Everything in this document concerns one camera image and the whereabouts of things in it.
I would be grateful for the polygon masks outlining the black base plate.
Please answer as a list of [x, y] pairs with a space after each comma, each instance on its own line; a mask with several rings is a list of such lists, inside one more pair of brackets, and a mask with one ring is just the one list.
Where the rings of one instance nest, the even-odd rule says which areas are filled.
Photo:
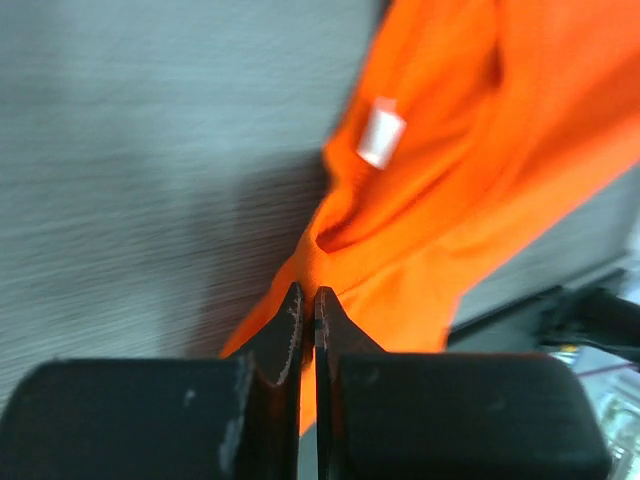
[[573, 286], [557, 284], [452, 327], [457, 352], [559, 352], [593, 347], [639, 362], [639, 278], [616, 268]]

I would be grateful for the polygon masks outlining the orange t shirt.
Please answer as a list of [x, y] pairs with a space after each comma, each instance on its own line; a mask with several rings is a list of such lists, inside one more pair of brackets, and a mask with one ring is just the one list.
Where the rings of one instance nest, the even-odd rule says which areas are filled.
[[443, 350], [460, 299], [639, 158], [635, 1], [394, 1], [323, 152], [330, 186], [223, 348], [299, 283], [392, 352]]

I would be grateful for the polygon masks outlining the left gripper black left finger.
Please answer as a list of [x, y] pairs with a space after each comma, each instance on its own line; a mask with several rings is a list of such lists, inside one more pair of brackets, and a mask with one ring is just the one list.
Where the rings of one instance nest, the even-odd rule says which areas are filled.
[[5, 479], [293, 479], [304, 296], [225, 359], [66, 359], [18, 383]]

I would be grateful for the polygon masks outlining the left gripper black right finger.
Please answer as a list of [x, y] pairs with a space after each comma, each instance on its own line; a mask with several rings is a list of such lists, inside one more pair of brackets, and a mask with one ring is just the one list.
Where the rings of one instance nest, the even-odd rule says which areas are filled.
[[322, 479], [604, 479], [586, 393], [537, 353], [384, 351], [334, 291], [314, 299]]

